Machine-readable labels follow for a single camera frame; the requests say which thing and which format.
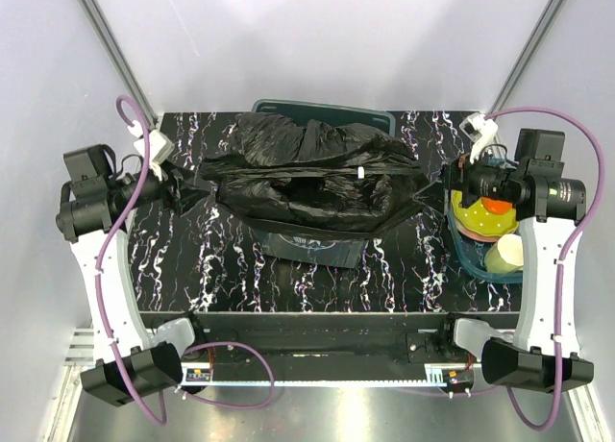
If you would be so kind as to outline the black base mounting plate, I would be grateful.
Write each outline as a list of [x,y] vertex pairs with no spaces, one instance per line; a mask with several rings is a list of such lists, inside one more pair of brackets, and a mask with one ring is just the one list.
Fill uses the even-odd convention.
[[474,361],[455,346],[448,331],[453,316],[445,313],[255,313],[255,312],[143,312],[145,325],[186,317],[197,342],[235,341],[261,354],[283,353],[355,355],[383,354],[411,360],[426,355],[436,360]]

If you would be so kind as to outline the pink plastic plate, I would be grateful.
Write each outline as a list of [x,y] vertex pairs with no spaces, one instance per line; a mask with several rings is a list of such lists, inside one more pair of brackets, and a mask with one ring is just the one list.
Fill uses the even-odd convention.
[[482,242],[482,243],[495,243],[497,242],[500,237],[499,236],[485,236],[485,235],[481,235],[479,233],[475,233],[471,230],[468,230],[467,228],[461,226],[461,227],[457,227],[456,228],[457,231],[462,234],[463,236],[472,239],[474,241],[477,242]]

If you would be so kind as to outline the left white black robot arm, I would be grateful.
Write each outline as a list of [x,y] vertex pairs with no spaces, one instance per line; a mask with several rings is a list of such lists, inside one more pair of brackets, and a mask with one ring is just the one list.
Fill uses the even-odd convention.
[[93,327],[93,366],[81,375],[86,393],[114,406],[176,386],[181,358],[200,359],[208,339],[186,315],[148,332],[135,299],[128,261],[129,212],[160,200],[154,175],[141,184],[119,176],[114,152],[96,144],[64,154],[69,180],[61,188],[56,225],[82,272]]

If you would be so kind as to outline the blue transparent plastic tray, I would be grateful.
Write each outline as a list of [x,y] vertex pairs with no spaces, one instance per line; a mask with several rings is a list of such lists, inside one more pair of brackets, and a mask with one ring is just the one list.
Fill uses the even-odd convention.
[[447,220],[451,231],[455,252],[461,267],[467,274],[484,282],[510,284],[520,283],[523,272],[517,271],[508,274],[494,274],[486,271],[484,256],[494,243],[482,243],[469,239],[457,231],[462,225],[453,216],[451,202],[452,192],[449,193]]

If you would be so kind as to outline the dark green trash bin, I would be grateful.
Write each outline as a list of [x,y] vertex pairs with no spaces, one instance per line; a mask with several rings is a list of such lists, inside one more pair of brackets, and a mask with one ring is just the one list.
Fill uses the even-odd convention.
[[[395,118],[384,110],[260,99],[254,103],[252,111],[280,114],[293,119],[299,125],[304,125],[311,119],[333,127],[358,123],[379,129],[391,137],[396,135]],[[337,268],[357,267],[367,245],[365,239],[333,241],[262,230],[254,230],[254,234],[267,256]]]

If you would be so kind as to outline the orange plastic cup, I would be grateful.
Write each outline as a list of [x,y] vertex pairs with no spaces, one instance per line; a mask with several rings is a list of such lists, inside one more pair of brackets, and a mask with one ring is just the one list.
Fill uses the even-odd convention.
[[497,215],[506,214],[512,209],[512,204],[509,202],[491,199],[487,197],[481,198],[481,204],[486,211]]

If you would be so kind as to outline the yellow plastic plate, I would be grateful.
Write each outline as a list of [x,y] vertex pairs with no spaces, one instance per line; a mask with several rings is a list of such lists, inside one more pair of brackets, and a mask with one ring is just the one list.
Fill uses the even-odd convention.
[[451,196],[453,216],[465,228],[485,236],[503,236],[514,233],[519,222],[516,219],[516,210],[512,209],[503,215],[489,213],[481,204],[480,197],[473,205],[462,206],[463,195],[461,191],[454,190]]

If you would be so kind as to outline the black marble pattern mat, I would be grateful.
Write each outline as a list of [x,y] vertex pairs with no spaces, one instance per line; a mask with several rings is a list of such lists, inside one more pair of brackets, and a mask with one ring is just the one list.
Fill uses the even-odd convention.
[[254,232],[206,200],[185,216],[135,215],[129,261],[143,311],[515,311],[517,284],[470,276],[436,202],[367,242],[352,269],[267,256]]

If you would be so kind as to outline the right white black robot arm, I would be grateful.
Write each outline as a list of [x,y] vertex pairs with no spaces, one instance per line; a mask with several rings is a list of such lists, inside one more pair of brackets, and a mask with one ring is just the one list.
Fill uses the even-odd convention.
[[582,181],[563,175],[565,135],[523,129],[514,165],[471,161],[467,155],[446,164],[446,190],[461,194],[468,208],[480,198],[509,202],[516,211],[523,244],[522,301],[512,336],[487,322],[453,315],[436,337],[436,350],[454,362],[471,353],[485,381],[510,388],[553,393],[594,379],[592,362],[579,355],[574,321],[574,280],[578,235],[586,212]]

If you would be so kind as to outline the light green mug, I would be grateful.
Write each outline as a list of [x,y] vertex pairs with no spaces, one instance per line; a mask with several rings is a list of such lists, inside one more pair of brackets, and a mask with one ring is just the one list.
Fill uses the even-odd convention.
[[522,270],[524,254],[521,236],[517,234],[502,236],[485,254],[484,266],[487,272],[494,274],[508,274]]

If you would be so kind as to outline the black trash bag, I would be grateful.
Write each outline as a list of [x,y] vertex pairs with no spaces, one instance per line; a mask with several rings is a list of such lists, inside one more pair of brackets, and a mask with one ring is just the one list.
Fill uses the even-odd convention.
[[311,238],[378,235],[417,214],[433,182],[409,145],[364,124],[305,125],[274,113],[235,119],[227,150],[193,181],[245,223]]

